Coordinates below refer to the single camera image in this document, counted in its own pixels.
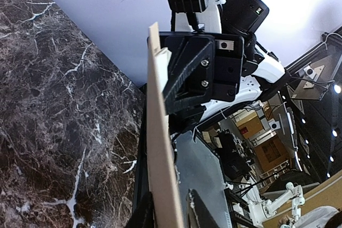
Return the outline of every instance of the wooden plank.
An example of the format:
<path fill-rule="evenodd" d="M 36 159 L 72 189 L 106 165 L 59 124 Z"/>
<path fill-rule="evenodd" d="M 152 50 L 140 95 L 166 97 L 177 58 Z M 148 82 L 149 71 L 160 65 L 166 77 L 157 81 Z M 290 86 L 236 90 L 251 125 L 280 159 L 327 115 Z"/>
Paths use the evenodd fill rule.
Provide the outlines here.
<path fill-rule="evenodd" d="M 166 123 L 156 56 L 160 52 L 158 24 L 149 29 L 149 69 L 147 76 L 147 167 L 150 191 L 158 227 L 183 228 L 180 193 Z"/>

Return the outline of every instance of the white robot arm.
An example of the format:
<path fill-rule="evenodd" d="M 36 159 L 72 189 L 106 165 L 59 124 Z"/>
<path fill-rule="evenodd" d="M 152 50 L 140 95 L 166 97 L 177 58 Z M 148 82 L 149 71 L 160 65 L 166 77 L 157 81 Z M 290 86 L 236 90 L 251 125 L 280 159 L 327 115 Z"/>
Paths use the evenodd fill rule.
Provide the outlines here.
<path fill-rule="evenodd" d="M 260 203 L 248 203 L 253 225 L 256 227 L 263 227 L 262 223 L 276 215 L 277 209 L 289 200 L 292 200 L 291 214 L 293 216 L 294 223 L 298 221 L 301 216 L 301 209 L 299 206 L 305 203 L 302 187 L 300 185 L 294 187 L 292 183 L 287 183 L 286 189 L 287 191 L 273 202 L 266 200 Z"/>

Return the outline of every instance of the ceiling light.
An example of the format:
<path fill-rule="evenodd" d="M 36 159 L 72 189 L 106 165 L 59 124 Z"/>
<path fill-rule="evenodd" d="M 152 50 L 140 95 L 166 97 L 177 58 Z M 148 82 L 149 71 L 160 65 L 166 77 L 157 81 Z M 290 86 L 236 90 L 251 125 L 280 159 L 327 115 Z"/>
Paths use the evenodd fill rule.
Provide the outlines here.
<path fill-rule="evenodd" d="M 333 89 L 335 90 L 336 93 L 341 93 L 341 87 L 339 85 L 334 85 Z"/>
<path fill-rule="evenodd" d="M 339 128 L 335 128 L 332 131 L 332 135 L 335 136 L 335 137 L 338 137 L 340 134 L 341 134 L 341 130 Z"/>

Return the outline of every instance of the dark marble countertop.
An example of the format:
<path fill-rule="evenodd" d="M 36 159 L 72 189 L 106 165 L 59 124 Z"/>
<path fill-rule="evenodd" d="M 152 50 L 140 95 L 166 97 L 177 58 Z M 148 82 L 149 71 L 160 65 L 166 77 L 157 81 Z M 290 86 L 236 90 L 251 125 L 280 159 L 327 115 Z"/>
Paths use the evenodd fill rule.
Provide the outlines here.
<path fill-rule="evenodd" d="M 0 227 L 123 227 L 143 95 L 52 0 L 0 3 Z"/>

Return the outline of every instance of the metal plate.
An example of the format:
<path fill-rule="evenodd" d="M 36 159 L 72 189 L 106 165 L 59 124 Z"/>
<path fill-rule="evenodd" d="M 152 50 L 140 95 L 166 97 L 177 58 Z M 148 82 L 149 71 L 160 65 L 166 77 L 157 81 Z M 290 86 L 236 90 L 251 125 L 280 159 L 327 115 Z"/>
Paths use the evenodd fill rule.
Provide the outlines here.
<path fill-rule="evenodd" d="M 224 180 L 219 159 L 199 139 L 192 139 L 192 132 L 177 139 L 177 169 L 184 222 L 186 223 L 186 195 L 195 189 L 212 217 L 221 228 L 230 228 L 231 220 L 224 195 Z"/>
<path fill-rule="evenodd" d="M 317 80 L 318 82 L 326 82 L 329 80 L 333 80 L 336 75 L 338 68 L 340 67 L 342 62 L 342 56 L 340 55 L 331 55 L 327 56 L 319 61 L 313 62 L 310 64 L 311 68 L 315 69 L 324 65 L 324 69 Z M 304 88 L 306 81 L 301 81 L 293 93 L 291 99 L 294 100 L 322 100 L 325 96 L 327 89 L 314 86 L 313 88 Z"/>
<path fill-rule="evenodd" d="M 234 41 L 216 40 L 216 48 L 221 50 L 234 50 Z"/>
<path fill-rule="evenodd" d="M 314 71 L 316 73 L 314 81 L 317 81 L 320 78 L 321 73 L 322 73 L 324 67 L 325 67 L 325 65 L 322 65 L 320 67 L 314 68 Z M 303 88 L 305 89 L 305 88 L 313 88 L 313 87 L 314 87 L 314 84 L 312 84 L 310 82 L 306 82 Z"/>

